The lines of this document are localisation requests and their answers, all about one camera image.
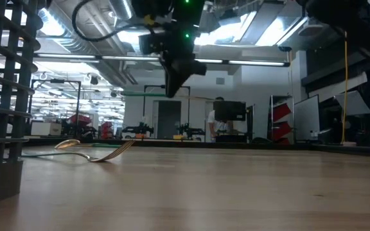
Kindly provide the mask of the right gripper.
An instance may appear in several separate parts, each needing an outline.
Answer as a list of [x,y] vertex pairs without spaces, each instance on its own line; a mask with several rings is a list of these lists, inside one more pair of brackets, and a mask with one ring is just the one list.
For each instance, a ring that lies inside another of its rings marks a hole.
[[194,41],[200,35],[189,23],[171,22],[164,25],[164,51],[166,97],[172,98],[183,83],[193,74],[204,76],[207,65],[195,60]]

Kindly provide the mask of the gold spoon green handle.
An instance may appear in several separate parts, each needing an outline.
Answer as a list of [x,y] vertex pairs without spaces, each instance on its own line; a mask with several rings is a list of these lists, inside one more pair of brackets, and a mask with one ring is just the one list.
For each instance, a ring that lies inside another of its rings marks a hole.
[[60,142],[55,146],[55,149],[64,149],[72,146],[80,146],[80,147],[106,147],[106,144],[101,144],[101,143],[91,143],[91,144],[85,144],[81,143],[77,139],[68,139],[65,141]]

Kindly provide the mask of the person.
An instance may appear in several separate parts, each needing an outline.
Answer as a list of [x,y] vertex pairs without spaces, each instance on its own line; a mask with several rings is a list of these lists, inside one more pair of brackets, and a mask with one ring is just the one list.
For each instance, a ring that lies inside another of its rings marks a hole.
[[207,117],[207,123],[211,134],[211,142],[231,142],[230,136],[225,133],[233,131],[233,121],[217,121],[215,119],[215,109],[213,109]]

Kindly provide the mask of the black monitor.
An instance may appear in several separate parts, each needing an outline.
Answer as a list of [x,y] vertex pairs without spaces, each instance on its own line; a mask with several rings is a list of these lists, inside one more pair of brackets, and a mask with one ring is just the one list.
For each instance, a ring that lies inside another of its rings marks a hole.
[[246,104],[241,101],[215,101],[213,103],[216,121],[245,121]]

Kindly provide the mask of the red storage bins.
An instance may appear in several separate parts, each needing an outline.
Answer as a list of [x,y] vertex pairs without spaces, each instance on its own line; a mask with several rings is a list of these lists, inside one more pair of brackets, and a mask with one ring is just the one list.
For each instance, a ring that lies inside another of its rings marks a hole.
[[102,139],[112,139],[114,136],[113,123],[105,121],[100,126],[100,137]]

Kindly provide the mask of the red and white rack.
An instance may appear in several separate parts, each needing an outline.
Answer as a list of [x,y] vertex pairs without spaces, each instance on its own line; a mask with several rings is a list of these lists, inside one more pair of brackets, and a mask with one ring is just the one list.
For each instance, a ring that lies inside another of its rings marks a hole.
[[294,98],[271,95],[269,100],[267,139],[274,144],[290,145],[294,139]]

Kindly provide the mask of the white box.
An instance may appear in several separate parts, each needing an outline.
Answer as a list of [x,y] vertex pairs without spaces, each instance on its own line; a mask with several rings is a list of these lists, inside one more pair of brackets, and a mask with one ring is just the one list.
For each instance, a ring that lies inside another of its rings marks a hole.
[[31,135],[35,136],[60,136],[62,125],[58,123],[32,122]]

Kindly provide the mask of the whiteboard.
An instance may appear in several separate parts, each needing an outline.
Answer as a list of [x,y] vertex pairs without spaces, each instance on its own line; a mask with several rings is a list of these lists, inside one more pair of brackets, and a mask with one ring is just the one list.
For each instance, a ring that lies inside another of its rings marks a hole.
[[318,96],[312,96],[294,105],[294,123],[297,142],[310,142],[318,139],[320,131]]

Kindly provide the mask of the grey angled panel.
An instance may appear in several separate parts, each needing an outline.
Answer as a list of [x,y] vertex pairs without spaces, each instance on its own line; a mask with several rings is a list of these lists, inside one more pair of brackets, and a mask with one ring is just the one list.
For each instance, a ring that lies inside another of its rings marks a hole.
[[370,114],[370,108],[357,90],[347,92],[346,94],[335,95],[334,98],[338,101],[347,116]]

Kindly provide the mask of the black gantry frame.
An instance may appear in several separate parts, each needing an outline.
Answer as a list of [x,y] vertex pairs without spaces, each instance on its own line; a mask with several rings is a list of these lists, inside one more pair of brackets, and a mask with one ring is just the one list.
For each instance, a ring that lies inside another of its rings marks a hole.
[[[165,85],[145,85],[143,92],[163,93],[165,94]],[[191,95],[191,87],[181,87],[176,95]],[[157,118],[159,101],[180,101],[181,102],[181,124],[189,122],[190,118],[190,99],[184,98],[160,98],[160,97],[143,97],[143,115],[146,122],[154,128],[152,137],[157,138]]]

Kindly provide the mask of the ceiling light strip rail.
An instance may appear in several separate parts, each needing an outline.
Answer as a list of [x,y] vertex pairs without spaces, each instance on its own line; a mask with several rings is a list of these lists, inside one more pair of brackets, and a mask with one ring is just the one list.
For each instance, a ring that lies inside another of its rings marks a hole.
[[[104,55],[75,55],[75,54],[53,54],[37,53],[37,58],[69,59],[69,60],[118,60],[118,61],[137,61],[137,62],[158,62],[156,56],[104,56]],[[249,65],[267,67],[289,67],[290,62],[273,62],[264,60],[229,60],[229,59],[207,59],[197,58],[196,61],[204,64],[217,65]]]

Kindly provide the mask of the black aluminium table frame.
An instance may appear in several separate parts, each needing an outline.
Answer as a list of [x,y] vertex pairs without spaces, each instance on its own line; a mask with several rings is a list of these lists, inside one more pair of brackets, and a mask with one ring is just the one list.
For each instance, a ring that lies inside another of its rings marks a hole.
[[248,144],[248,143],[209,143],[178,140],[147,139],[136,140],[134,146],[158,148],[209,148],[209,149],[235,149],[235,150],[288,150],[288,151],[321,151],[370,157],[370,147],[338,146],[324,144]]

